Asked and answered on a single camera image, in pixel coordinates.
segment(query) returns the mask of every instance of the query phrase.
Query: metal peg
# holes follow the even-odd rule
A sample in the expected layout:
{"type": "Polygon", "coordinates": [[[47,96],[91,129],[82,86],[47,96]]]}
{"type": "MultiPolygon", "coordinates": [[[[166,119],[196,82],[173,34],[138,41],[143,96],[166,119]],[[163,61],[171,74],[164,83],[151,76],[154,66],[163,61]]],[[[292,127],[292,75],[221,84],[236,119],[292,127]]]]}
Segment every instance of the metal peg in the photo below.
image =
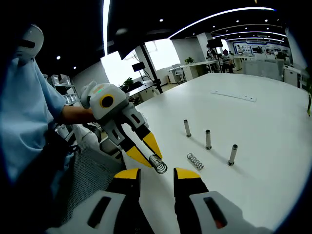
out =
{"type": "Polygon", "coordinates": [[[211,149],[211,143],[210,143],[210,130],[206,130],[206,150],[211,149]]]}
{"type": "Polygon", "coordinates": [[[232,152],[231,152],[231,156],[230,156],[230,159],[229,159],[229,161],[228,161],[228,165],[229,165],[229,166],[233,166],[233,165],[234,165],[234,159],[235,159],[235,156],[236,156],[237,148],[238,148],[237,145],[233,145],[233,147],[232,147],[232,152]]]}
{"type": "Polygon", "coordinates": [[[187,119],[184,120],[184,126],[186,131],[186,137],[190,137],[192,134],[190,132],[189,123],[187,122],[187,119]]]}

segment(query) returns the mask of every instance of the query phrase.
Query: potted plant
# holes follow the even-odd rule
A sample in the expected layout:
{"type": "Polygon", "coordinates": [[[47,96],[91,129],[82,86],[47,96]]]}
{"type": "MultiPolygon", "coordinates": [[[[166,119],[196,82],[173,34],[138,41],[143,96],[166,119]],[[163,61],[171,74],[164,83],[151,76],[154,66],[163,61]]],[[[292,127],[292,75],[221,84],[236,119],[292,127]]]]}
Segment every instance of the potted plant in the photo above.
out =
{"type": "Polygon", "coordinates": [[[190,63],[193,63],[193,62],[194,62],[194,59],[191,58],[191,57],[188,57],[188,58],[185,59],[184,61],[185,61],[185,64],[190,64],[190,63]]]}
{"type": "Polygon", "coordinates": [[[129,77],[126,79],[126,81],[121,86],[119,86],[119,88],[122,91],[124,91],[125,93],[127,93],[132,84],[133,84],[133,79],[131,77],[129,77]]]}

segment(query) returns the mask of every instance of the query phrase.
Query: led strip light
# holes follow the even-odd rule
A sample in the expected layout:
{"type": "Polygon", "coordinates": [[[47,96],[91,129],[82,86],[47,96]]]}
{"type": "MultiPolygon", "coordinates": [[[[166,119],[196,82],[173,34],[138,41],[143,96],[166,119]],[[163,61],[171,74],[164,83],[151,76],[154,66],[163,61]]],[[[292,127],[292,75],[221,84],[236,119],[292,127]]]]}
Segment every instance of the led strip light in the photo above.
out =
{"type": "Polygon", "coordinates": [[[242,8],[237,8],[237,9],[232,9],[232,10],[227,10],[227,11],[222,11],[222,12],[219,12],[219,13],[216,13],[216,14],[213,14],[211,16],[207,16],[205,18],[202,18],[194,23],[191,23],[190,25],[182,28],[181,30],[177,31],[176,33],[172,34],[170,37],[168,37],[169,39],[172,38],[173,36],[175,36],[176,34],[182,32],[183,30],[189,28],[189,27],[192,27],[193,25],[197,24],[197,23],[200,23],[204,20],[207,20],[207,19],[210,19],[212,17],[215,17],[215,16],[220,16],[220,15],[223,15],[223,14],[226,14],[226,13],[230,13],[230,12],[235,12],[235,11],[244,11],[244,10],[269,10],[269,11],[275,11],[274,9],[272,8],[268,8],[268,7],[242,7],[242,8]]]}
{"type": "Polygon", "coordinates": [[[235,39],[228,39],[228,40],[242,40],[242,39],[264,39],[264,40],[276,40],[276,41],[284,42],[283,40],[272,39],[272,38],[235,38],[235,39]]]}
{"type": "MultiPolygon", "coordinates": [[[[287,35],[280,34],[280,33],[261,32],[261,31],[250,31],[250,32],[240,32],[240,33],[269,33],[269,34],[279,35],[279,36],[282,36],[282,37],[287,37],[287,35]]],[[[228,33],[228,34],[223,34],[223,35],[220,35],[220,36],[215,36],[213,38],[218,38],[218,37],[223,37],[223,36],[228,36],[228,35],[234,35],[234,34],[240,34],[240,33],[228,33]]]]}
{"type": "Polygon", "coordinates": [[[103,3],[103,44],[104,44],[104,56],[108,53],[107,48],[107,28],[108,28],[108,14],[111,0],[105,0],[103,3]]]}

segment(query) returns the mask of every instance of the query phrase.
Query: coiled spring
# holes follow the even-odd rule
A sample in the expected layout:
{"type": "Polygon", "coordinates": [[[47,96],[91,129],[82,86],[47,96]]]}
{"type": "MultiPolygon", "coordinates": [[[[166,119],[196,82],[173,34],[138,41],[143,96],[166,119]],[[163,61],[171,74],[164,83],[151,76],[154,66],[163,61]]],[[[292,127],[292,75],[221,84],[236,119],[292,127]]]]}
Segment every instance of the coiled spring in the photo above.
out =
{"type": "Polygon", "coordinates": [[[164,174],[167,171],[167,165],[157,155],[150,156],[150,164],[155,168],[157,173],[164,174]]]}
{"type": "Polygon", "coordinates": [[[192,153],[189,153],[186,157],[197,168],[197,170],[200,171],[204,168],[204,165],[192,153]]]}

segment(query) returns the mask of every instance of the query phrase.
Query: chair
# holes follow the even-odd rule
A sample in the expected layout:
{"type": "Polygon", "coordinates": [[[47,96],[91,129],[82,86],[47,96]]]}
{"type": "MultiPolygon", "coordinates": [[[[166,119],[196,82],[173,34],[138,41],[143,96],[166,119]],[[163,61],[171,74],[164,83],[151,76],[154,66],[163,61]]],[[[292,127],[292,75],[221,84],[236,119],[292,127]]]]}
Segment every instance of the chair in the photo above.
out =
{"type": "Polygon", "coordinates": [[[184,76],[184,73],[183,73],[183,69],[180,67],[180,64],[172,65],[172,67],[173,67],[173,69],[175,71],[175,75],[181,77],[181,80],[178,83],[185,82],[186,79],[185,79],[185,76],[184,76]]]}

